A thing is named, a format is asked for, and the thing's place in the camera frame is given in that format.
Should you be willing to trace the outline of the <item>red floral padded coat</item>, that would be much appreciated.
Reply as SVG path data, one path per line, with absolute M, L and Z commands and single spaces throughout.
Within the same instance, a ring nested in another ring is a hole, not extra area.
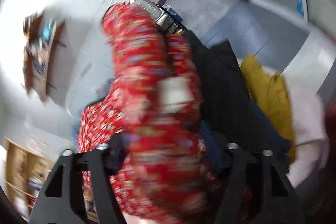
M 114 134 L 126 137 L 126 159 L 110 177 L 121 211 L 187 223 L 176 216 L 177 207 L 202 205 L 215 180 L 199 133 L 203 98 L 189 42 L 163 36 L 150 14 L 131 3 L 112 5 L 101 24 L 116 79 L 103 101 L 84 109 L 79 150 Z

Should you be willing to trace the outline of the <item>navy blue folded garment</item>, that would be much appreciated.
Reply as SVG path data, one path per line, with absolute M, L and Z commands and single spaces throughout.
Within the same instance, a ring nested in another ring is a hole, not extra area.
M 235 105 L 226 110 L 222 107 L 201 106 L 201 136 L 210 158 L 212 169 L 220 173 L 228 168 L 231 160 L 226 152 L 229 143 L 244 150 L 261 153 L 271 150 L 280 168 L 289 171 L 288 152 L 291 142 L 282 137 L 270 120 L 252 99 L 242 106 Z

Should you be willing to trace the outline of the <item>pink polka dot bedsheet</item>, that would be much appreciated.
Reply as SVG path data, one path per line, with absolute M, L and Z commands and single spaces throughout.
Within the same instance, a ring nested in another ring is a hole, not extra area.
M 288 178 L 293 186 L 299 186 L 319 160 L 327 159 L 329 141 L 323 125 L 320 98 L 307 91 L 299 90 L 292 80 L 286 79 L 285 83 L 291 105 L 291 121 L 295 137 L 295 160 L 289 163 Z M 209 182 L 207 197 L 203 204 L 190 210 L 177 207 L 175 214 L 184 222 L 209 223 L 217 214 L 223 197 L 223 188 L 218 173 L 212 170 L 215 173 L 215 180 Z

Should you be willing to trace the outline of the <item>black folded garment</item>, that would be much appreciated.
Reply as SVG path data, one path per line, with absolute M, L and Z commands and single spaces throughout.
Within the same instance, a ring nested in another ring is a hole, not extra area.
M 263 141 L 260 122 L 252 110 L 247 86 L 230 42 L 224 40 L 207 48 L 192 31 L 189 42 L 201 81 L 201 118 L 214 132 L 240 146 Z

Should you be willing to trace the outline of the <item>mustard yellow garment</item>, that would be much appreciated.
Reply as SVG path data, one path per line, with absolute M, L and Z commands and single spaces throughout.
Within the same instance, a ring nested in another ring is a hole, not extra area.
M 240 64 L 248 91 L 281 137 L 290 141 L 289 162 L 295 160 L 295 137 L 291 121 L 291 105 L 284 78 L 269 75 L 257 59 L 248 55 Z

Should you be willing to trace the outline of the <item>wooden wall shelf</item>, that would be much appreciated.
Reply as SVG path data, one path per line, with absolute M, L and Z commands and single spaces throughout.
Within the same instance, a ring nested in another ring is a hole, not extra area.
M 27 94 L 34 91 L 40 101 L 48 96 L 48 89 L 54 86 L 49 83 L 49 67 L 54 59 L 54 53 L 60 42 L 65 21 L 51 18 L 45 22 L 44 13 L 37 12 L 25 17 L 23 35 L 26 44 L 23 50 L 24 88 Z

